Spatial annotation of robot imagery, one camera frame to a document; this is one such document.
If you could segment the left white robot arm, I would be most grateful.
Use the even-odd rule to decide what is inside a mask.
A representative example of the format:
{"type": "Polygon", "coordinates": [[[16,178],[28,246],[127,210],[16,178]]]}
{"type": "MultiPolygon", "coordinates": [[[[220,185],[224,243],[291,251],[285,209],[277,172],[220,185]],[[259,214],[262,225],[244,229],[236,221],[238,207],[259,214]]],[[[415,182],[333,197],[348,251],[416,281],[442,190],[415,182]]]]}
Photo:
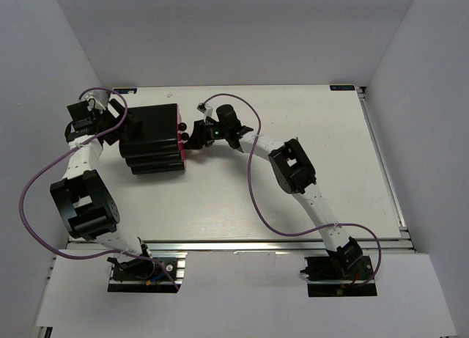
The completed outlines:
{"type": "Polygon", "coordinates": [[[107,92],[98,90],[84,94],[67,110],[71,122],[64,136],[70,157],[62,179],[50,187],[64,225],[72,238],[117,250],[117,259],[130,261],[132,273],[146,279],[153,274],[155,261],[139,237],[118,227],[117,204],[97,171],[103,145],[130,138],[141,127],[141,120],[107,92]]]}

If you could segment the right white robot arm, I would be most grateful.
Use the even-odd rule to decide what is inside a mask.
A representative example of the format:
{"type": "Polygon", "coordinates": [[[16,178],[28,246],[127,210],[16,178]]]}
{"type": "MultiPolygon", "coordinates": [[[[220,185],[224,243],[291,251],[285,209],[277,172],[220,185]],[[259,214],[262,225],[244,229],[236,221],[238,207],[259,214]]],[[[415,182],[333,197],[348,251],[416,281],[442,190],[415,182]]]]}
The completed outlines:
{"type": "Polygon", "coordinates": [[[330,257],[332,272],[342,279],[355,273],[363,252],[357,241],[339,225],[322,198],[315,168],[300,142],[297,139],[286,142],[269,139],[242,125],[229,104],[216,109],[217,120],[212,118],[213,108],[207,104],[200,103],[197,110],[204,118],[195,121],[193,133],[186,135],[185,149],[200,150],[216,140],[225,140],[232,149],[248,153],[249,163],[255,157],[268,161],[281,190],[301,205],[317,228],[330,257]]]}

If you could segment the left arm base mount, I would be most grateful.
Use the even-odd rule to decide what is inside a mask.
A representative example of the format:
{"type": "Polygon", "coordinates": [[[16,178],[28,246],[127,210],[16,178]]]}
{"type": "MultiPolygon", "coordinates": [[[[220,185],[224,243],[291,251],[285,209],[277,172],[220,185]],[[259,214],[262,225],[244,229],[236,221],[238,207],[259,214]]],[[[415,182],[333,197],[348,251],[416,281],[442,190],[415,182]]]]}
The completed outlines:
{"type": "Polygon", "coordinates": [[[109,257],[111,272],[108,281],[109,293],[178,293],[178,259],[156,257],[161,265],[150,260],[130,258],[119,261],[109,257]]]}

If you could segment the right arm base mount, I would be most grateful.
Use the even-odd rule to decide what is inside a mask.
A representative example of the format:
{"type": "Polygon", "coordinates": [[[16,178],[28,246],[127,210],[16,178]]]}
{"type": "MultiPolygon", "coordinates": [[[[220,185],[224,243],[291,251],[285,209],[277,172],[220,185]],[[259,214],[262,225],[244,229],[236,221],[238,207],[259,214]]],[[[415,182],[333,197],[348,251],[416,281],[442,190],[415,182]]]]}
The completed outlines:
{"type": "Polygon", "coordinates": [[[377,288],[369,256],[363,255],[351,270],[343,272],[331,257],[305,257],[300,276],[306,281],[309,298],[376,297],[377,288]]]}

